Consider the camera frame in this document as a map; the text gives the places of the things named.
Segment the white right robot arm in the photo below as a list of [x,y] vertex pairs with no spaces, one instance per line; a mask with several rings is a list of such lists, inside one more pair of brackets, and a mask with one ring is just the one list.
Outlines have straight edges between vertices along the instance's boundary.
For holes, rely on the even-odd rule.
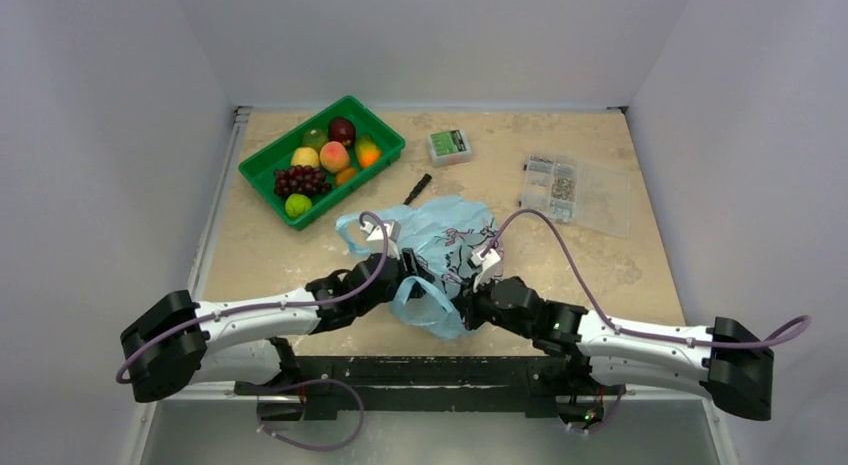
[[489,323],[565,359],[561,377],[573,391],[643,385],[708,398],[747,420],[772,416],[774,353],[734,319],[683,327],[604,321],[595,310],[542,298],[518,277],[465,284],[452,303],[469,330]]

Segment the dark red fake grapes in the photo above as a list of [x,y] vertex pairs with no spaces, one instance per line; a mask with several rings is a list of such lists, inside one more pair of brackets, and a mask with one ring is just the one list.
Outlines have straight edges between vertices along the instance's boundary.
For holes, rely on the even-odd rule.
[[295,165],[274,171],[273,192],[281,198],[292,194],[307,197],[327,194],[333,190],[332,176],[321,167]]

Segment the light blue plastic bag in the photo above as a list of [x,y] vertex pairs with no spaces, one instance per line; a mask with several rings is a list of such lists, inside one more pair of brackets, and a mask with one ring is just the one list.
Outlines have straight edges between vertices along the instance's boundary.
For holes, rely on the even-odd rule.
[[434,275],[429,285],[419,280],[402,284],[389,302],[390,312],[404,324],[442,340],[470,335],[451,300],[459,294],[462,281],[475,272],[470,265],[472,253],[487,245],[498,231],[488,206],[451,195],[417,208],[393,206],[376,215],[385,222],[397,222],[398,247],[412,249],[419,264]]

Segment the lime green fake fruit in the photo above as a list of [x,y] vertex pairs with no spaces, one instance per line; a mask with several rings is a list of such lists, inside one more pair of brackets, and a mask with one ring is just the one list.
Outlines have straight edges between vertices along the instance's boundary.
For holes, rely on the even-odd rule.
[[309,196],[292,193],[284,202],[284,211],[289,219],[296,220],[309,212],[312,206],[313,203]]

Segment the orange pink fake peach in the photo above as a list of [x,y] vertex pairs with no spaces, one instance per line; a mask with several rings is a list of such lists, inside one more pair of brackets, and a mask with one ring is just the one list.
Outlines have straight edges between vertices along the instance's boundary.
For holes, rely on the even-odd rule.
[[321,166],[331,174],[337,174],[350,166],[350,156],[345,146],[338,141],[323,145],[319,152]]

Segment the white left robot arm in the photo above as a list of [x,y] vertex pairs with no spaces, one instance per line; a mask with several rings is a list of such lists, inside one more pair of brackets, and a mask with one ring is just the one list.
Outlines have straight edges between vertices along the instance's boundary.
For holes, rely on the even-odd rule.
[[196,301],[187,290],[164,295],[120,334],[124,361],[116,381],[138,403],[170,397],[208,382],[211,358],[227,349],[284,336],[350,326],[391,302],[404,280],[425,287],[437,277],[409,248],[372,253],[287,293],[231,302]]

